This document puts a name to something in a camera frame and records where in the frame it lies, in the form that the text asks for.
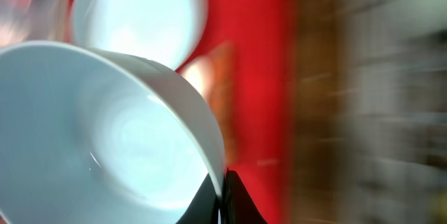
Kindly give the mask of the small light blue bowl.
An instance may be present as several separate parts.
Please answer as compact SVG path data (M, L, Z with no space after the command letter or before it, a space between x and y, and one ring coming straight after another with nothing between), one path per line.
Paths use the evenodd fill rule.
M221 152L217 120L155 61L29 41L1 50L7 223L176 223Z

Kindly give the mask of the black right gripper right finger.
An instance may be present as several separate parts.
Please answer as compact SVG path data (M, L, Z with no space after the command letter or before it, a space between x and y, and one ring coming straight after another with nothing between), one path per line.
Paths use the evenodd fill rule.
M226 171L223 189L223 224L267 224L236 171Z

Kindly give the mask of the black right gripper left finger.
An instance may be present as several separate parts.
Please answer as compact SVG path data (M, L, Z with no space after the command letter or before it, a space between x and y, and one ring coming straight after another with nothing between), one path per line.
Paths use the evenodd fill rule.
M219 203L210 176L203 180L198 192L177 224L217 224Z

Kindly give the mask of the large light blue plate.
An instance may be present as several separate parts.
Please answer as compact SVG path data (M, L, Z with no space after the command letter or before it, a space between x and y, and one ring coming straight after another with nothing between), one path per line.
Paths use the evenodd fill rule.
M71 40L178 69L198 45L207 0L74 0Z

